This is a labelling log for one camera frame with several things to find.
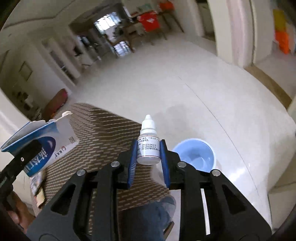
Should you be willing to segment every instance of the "window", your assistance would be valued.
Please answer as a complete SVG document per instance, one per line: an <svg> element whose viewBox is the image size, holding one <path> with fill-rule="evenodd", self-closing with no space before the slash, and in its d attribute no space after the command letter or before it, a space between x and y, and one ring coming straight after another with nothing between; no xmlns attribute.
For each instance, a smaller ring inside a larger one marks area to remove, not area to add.
<svg viewBox="0 0 296 241"><path fill-rule="evenodd" d="M105 31L110 27L118 24L120 22L120 18L117 16L117 13L113 12L111 14L107 14L106 16L100 18L94 24L99 31Z"/></svg>

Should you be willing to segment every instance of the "bottle label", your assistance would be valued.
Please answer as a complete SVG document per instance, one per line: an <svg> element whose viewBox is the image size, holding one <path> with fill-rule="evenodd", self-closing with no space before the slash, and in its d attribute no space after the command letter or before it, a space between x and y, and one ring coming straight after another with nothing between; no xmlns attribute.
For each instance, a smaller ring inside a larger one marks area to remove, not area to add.
<svg viewBox="0 0 296 241"><path fill-rule="evenodd" d="M160 140L156 136L138 138L138 157L160 157Z"/></svg>

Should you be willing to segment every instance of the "eye drop bottle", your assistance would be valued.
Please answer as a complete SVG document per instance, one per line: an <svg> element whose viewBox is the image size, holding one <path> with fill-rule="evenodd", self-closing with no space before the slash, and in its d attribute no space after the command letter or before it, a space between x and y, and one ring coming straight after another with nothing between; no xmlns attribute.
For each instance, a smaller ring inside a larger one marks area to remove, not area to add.
<svg viewBox="0 0 296 241"><path fill-rule="evenodd" d="M145 120L142 122L138 138L137 162L143 165L160 163L160 140L151 115L146 115Z"/></svg>

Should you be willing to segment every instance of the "blue basin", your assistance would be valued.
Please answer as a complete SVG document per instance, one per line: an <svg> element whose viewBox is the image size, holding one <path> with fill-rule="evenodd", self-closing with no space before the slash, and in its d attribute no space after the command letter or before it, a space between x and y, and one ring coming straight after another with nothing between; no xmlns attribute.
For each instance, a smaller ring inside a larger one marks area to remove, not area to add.
<svg viewBox="0 0 296 241"><path fill-rule="evenodd" d="M216 155L213 148L201 139L187 139L175 146L173 152L179 154L181 161L195 167L196 170L210 172L216 167Z"/></svg>

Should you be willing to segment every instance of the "screw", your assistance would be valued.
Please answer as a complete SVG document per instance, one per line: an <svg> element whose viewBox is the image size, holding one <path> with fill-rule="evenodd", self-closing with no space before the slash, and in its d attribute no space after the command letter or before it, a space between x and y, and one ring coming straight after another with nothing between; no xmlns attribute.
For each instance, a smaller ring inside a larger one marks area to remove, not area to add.
<svg viewBox="0 0 296 241"><path fill-rule="evenodd" d="M213 176L218 177L218 176L220 176L221 172L219 170L213 170L212 174L213 174Z"/></svg>
<svg viewBox="0 0 296 241"><path fill-rule="evenodd" d="M178 167L181 167L181 168L186 167L186 163L183 161L180 161L178 162Z"/></svg>
<svg viewBox="0 0 296 241"><path fill-rule="evenodd" d="M78 170L78 171L76 172L76 174L77 174L78 176L83 176L83 175L85 174L85 170L84 170L84 169L80 169L80 170Z"/></svg>
<svg viewBox="0 0 296 241"><path fill-rule="evenodd" d="M111 162L112 167L118 167L120 165L119 161L113 161Z"/></svg>

